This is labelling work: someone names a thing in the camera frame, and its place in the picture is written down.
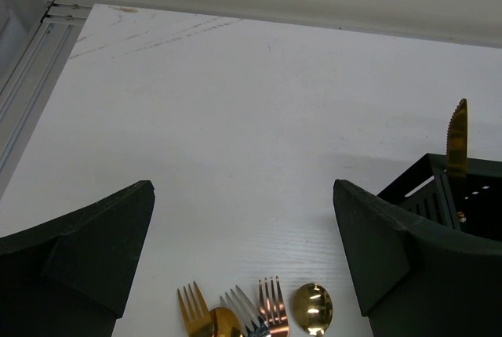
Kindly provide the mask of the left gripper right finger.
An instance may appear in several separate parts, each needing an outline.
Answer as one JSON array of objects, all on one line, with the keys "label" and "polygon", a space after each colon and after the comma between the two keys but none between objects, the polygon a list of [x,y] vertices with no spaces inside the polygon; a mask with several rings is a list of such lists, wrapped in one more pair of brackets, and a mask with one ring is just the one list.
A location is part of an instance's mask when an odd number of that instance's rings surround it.
[{"label": "left gripper right finger", "polygon": [[333,206],[375,336],[499,336],[501,243],[453,230],[344,179]]}]

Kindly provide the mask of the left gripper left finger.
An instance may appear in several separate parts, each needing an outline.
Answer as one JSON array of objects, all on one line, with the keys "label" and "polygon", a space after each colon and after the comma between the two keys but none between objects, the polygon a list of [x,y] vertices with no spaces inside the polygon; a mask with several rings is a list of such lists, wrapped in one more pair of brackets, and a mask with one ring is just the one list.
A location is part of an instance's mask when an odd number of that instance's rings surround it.
[{"label": "left gripper left finger", "polygon": [[1,239],[3,336],[110,336],[122,318],[155,205],[141,180]]}]

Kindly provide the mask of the gold knife green handle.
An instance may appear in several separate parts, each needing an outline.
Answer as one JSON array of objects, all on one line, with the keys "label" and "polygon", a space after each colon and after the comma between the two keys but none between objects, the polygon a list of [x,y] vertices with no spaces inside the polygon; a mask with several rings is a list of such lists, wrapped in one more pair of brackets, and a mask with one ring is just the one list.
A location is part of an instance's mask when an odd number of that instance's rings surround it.
[{"label": "gold knife green handle", "polygon": [[467,100],[463,98],[450,118],[446,136],[446,173],[450,178],[467,175]]}]

